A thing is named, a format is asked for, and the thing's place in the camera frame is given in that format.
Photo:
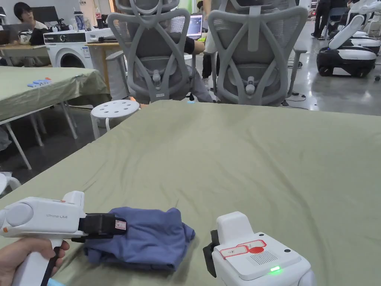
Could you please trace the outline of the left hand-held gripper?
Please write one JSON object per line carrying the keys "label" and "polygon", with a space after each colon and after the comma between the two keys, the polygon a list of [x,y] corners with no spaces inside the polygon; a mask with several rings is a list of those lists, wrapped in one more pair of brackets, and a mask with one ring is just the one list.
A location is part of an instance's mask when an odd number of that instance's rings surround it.
{"label": "left hand-held gripper", "polygon": [[84,193],[72,191],[62,200],[27,197],[0,212],[0,234],[6,238],[47,239],[55,252],[44,258],[32,252],[15,272],[13,286],[46,286],[65,239],[86,242],[126,234],[126,220],[112,213],[84,213]]}

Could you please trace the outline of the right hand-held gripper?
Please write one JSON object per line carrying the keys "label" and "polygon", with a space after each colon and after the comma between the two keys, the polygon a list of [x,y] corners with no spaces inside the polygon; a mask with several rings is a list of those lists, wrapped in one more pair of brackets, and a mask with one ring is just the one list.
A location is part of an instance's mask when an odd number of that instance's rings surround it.
{"label": "right hand-held gripper", "polygon": [[217,218],[203,248],[208,272],[223,286],[315,286],[310,262],[263,232],[241,212]]}

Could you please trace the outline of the person's left hand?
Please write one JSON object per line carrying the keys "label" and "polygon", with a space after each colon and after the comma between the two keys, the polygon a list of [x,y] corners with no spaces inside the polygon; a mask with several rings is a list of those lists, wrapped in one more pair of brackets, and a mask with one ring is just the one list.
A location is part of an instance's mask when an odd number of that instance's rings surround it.
{"label": "person's left hand", "polygon": [[0,250],[1,286],[12,284],[15,271],[32,252],[38,252],[48,260],[55,256],[51,241],[43,238],[22,238]]}

